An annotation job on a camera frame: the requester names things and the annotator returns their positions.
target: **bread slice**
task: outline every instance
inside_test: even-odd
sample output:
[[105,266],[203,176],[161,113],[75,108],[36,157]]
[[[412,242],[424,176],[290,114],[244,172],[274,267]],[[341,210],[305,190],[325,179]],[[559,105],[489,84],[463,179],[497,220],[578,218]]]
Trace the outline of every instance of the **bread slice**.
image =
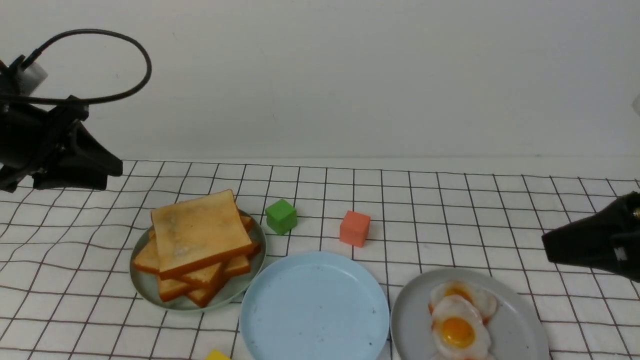
[[253,249],[231,190],[152,210],[151,220],[162,280],[246,255]]
[[191,300],[198,307],[206,307],[216,294],[225,287],[226,281],[221,279],[218,284],[215,284],[209,289],[195,289],[185,294],[189,300]]
[[158,253],[156,250],[156,238],[151,237],[149,232],[149,242],[133,259],[133,267],[138,271],[148,272],[150,274],[158,274]]
[[256,255],[257,255],[257,254],[260,254],[260,251],[262,251],[262,247],[260,246],[260,243],[259,243],[259,242],[257,242],[257,241],[253,241],[253,245],[254,245],[253,250],[252,250],[249,254],[247,254],[247,256],[246,256],[246,257],[247,257],[247,259],[249,259],[249,260],[251,260],[251,259],[255,258],[255,257],[256,257]]
[[133,267],[141,272],[156,275],[158,283],[158,295],[160,300],[167,302],[193,290],[195,287],[178,280],[162,280],[158,274],[158,256],[156,252],[156,239],[151,238],[142,248],[142,251],[133,260]]
[[244,230],[248,233],[253,228],[253,219],[251,217],[246,217],[244,215],[240,215],[240,221],[242,221],[242,225],[244,226]]
[[[253,242],[254,251],[252,253],[259,254],[260,253],[260,243],[257,241]],[[220,279],[220,282],[217,282],[216,285],[211,286],[210,288],[200,288],[190,291],[186,294],[187,298],[191,300],[194,304],[199,307],[206,307],[209,305],[210,301],[218,294],[218,292],[225,287],[227,282],[235,277],[244,274],[248,274],[251,272],[251,263],[249,262],[248,256],[237,256],[231,259],[223,272],[223,275]]]
[[249,274],[250,272],[251,263],[249,259],[247,259],[246,256],[238,256],[229,260],[222,276],[225,280],[229,280],[234,276]]
[[161,280],[160,276],[156,275],[158,281],[158,295],[160,300],[168,302],[178,297],[181,297],[194,289],[193,286],[178,280]]
[[[159,273],[157,240],[153,230],[149,231],[149,242],[136,256],[133,261],[133,265],[136,269],[142,272],[148,272],[156,275]],[[224,269],[224,263],[213,264],[206,268],[184,274],[174,280],[186,282],[196,288],[210,288],[212,284],[222,276]]]

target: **white grid tablecloth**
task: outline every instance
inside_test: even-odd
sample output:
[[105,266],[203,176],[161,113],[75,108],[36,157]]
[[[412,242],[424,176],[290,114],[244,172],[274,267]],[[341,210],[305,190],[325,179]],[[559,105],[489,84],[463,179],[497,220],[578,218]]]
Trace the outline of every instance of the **white grid tablecloth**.
[[[167,313],[131,285],[132,248],[150,209],[233,189],[264,223],[289,199],[299,225],[268,234],[267,263],[310,250],[354,259],[390,305],[410,279],[457,266],[490,275],[538,314],[554,360],[640,360],[640,284],[547,261],[540,236],[638,190],[635,179],[498,176],[162,161],[126,161],[108,190],[0,193],[0,359],[250,360],[240,303]],[[338,241],[347,210],[372,218],[362,249]],[[398,360],[390,341],[379,359]]]

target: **white wall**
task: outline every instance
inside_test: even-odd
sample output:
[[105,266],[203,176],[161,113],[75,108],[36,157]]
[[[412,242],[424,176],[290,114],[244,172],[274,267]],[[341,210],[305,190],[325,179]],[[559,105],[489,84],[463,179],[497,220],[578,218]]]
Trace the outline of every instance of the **white wall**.
[[[0,0],[0,17],[5,62],[82,27],[148,49],[148,87],[87,121],[124,158],[640,155],[639,0]],[[143,74],[109,38],[39,63],[40,96]]]

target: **orange cube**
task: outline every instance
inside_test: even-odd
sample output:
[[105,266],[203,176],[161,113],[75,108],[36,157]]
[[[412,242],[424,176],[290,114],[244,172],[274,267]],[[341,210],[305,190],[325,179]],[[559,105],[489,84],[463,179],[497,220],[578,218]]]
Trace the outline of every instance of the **orange cube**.
[[340,224],[340,241],[352,246],[363,247],[369,235],[371,217],[365,214],[347,211]]

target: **green plate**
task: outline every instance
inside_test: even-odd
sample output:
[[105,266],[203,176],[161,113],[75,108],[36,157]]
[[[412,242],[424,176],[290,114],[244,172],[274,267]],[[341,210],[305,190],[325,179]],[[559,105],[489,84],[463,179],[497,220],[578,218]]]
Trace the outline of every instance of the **green plate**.
[[256,255],[251,260],[251,272],[242,276],[236,276],[229,280],[225,287],[222,288],[222,290],[220,290],[218,294],[210,301],[207,307],[199,308],[196,304],[192,303],[186,297],[179,297],[169,302],[163,302],[158,296],[156,276],[145,272],[140,272],[132,266],[133,259],[149,242],[148,234],[152,227],[147,229],[147,231],[145,231],[145,233],[140,236],[138,243],[136,244],[135,248],[133,248],[133,252],[131,253],[131,260],[129,262],[129,273],[131,274],[131,282],[133,282],[133,286],[136,288],[138,293],[153,305],[159,306],[163,309],[180,311],[183,313],[197,313],[201,311],[217,309],[228,304],[234,298],[241,295],[249,287],[249,285],[253,281],[253,278],[262,270],[267,243],[264,236],[264,231],[262,231],[262,227],[260,226],[260,224],[255,221],[255,219],[251,215],[245,213],[244,211],[240,210],[240,214],[252,218],[253,227],[249,232],[249,237],[252,240],[260,243],[260,254]]

